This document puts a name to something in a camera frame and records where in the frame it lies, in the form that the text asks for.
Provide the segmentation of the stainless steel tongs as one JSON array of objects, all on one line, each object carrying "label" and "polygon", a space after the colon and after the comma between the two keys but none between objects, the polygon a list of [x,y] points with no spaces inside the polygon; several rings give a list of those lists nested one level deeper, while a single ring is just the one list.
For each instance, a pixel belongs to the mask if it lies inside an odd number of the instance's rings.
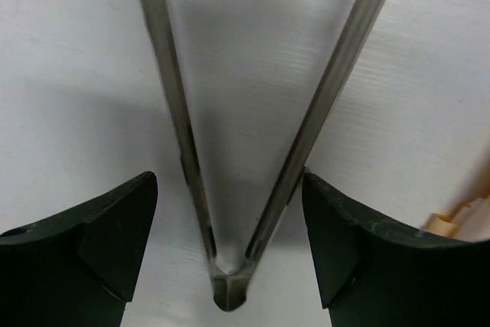
[{"label": "stainless steel tongs", "polygon": [[139,0],[213,300],[247,301],[386,0]]}]

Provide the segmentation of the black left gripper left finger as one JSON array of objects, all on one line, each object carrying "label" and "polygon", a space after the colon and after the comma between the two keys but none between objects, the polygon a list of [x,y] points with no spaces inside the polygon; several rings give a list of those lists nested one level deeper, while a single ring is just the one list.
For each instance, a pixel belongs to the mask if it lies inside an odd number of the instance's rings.
[{"label": "black left gripper left finger", "polygon": [[1,235],[3,326],[119,326],[156,209],[143,172],[75,207]]}]

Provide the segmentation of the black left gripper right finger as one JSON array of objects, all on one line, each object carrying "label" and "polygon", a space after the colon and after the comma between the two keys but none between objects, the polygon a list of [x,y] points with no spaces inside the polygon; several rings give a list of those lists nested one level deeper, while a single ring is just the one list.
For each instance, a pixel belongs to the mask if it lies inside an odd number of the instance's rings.
[{"label": "black left gripper right finger", "polygon": [[302,207],[333,326],[487,326],[489,243],[431,234],[349,198],[315,174]]}]

